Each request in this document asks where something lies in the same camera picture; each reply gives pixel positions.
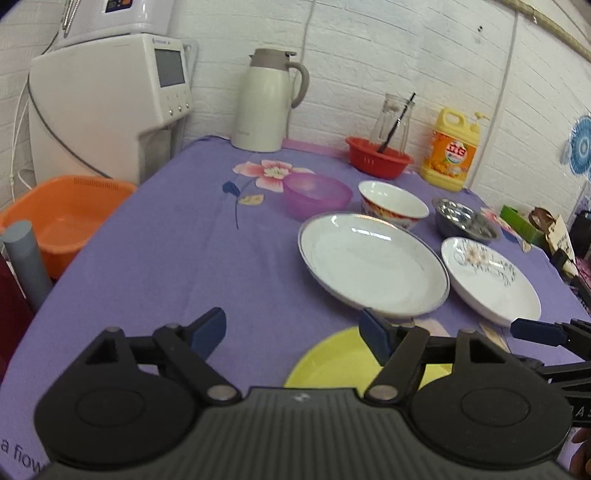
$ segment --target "orange plastic basin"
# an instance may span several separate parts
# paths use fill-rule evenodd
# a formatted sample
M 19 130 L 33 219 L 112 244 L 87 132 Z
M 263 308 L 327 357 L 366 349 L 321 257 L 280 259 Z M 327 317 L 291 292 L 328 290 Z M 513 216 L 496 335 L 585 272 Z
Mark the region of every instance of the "orange plastic basin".
M 58 279 L 98 228 L 137 187 L 130 182 L 68 175 L 48 180 L 0 214 L 0 233 L 29 220 L 49 276 Z

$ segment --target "purple tablecloth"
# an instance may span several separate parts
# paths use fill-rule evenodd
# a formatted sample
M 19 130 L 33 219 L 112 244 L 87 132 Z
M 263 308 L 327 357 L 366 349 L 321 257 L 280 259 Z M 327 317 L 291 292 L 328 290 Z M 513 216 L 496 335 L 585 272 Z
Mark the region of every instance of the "purple tablecloth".
M 206 138 L 184 150 L 143 185 L 105 223 L 78 255 L 34 319 L 0 387 L 0 466 L 14 479 L 30 477 L 47 458 L 33 427 L 38 399 L 78 353 L 105 327 L 149 335 L 168 323 L 186 325 L 213 306 L 224 308 L 228 334 L 210 364 L 243 391 L 279 386 L 305 352 L 356 323 L 357 312 L 325 292 L 306 270 L 297 248 L 300 222 L 284 213 L 282 195 L 249 183 L 245 193 L 264 193 L 260 206 L 238 206 L 222 192 L 228 180 L 243 188 L 250 179 L 233 173 L 245 161 L 287 161 L 348 184 L 369 178 L 350 165 L 316 154 L 282 150 L 252 154 L 227 141 Z M 421 197 L 451 197 L 471 206 L 473 193 L 439 190 L 416 174 L 395 184 Z M 441 237 L 433 215 L 414 230 L 436 252 Z M 588 315 L 544 254 L 524 254 L 505 238 L 493 246 L 529 278 L 542 305 L 542 320 Z M 482 318 L 451 292 L 429 315 L 452 334 L 479 328 Z M 564 349 L 512 338 L 513 353 L 547 364 L 578 361 Z

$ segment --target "dish soap bottle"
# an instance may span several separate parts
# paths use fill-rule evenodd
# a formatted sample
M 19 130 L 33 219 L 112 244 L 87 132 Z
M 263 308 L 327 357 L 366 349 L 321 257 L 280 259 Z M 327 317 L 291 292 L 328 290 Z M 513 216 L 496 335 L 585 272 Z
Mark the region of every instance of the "dish soap bottle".
M 423 180 L 452 192 L 463 188 L 480 143 L 478 122 L 486 118 L 480 112 L 474 116 L 476 121 L 470 123 L 461 112 L 447 107 L 441 109 L 420 170 Z

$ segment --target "bottle label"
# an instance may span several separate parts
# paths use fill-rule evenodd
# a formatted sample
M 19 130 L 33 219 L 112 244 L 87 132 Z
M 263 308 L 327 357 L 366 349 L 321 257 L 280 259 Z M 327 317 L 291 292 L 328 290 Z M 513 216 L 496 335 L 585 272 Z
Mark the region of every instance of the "bottle label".
M 475 153 L 476 147 L 434 132 L 425 166 L 451 179 L 464 181 Z

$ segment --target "black straw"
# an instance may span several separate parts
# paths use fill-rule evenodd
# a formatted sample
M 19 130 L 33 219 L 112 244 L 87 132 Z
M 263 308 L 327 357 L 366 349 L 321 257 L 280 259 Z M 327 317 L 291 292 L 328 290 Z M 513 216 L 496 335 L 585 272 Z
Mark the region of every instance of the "black straw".
M 398 120 L 396 120 L 396 123 L 392 126 L 392 130 L 390 130 L 390 133 L 388 134 L 388 138 L 386 138 L 386 141 L 383 144 L 381 144 L 380 147 L 378 148 L 378 153 L 384 153 L 384 151 L 386 150 L 386 147 L 390 143 L 390 140 L 392 140 L 392 137 L 394 136 L 396 129 L 398 128 L 400 123 L 402 123 L 402 117 L 404 117 L 406 110 L 408 110 L 408 106 L 411 104 L 411 102 L 413 101 L 414 96 L 416 94 L 417 94 L 417 92 L 413 92 L 413 94 L 407 100 L 407 103 L 406 103 L 406 105 L 404 105 L 404 109 L 402 110 L 402 113 L 398 117 Z

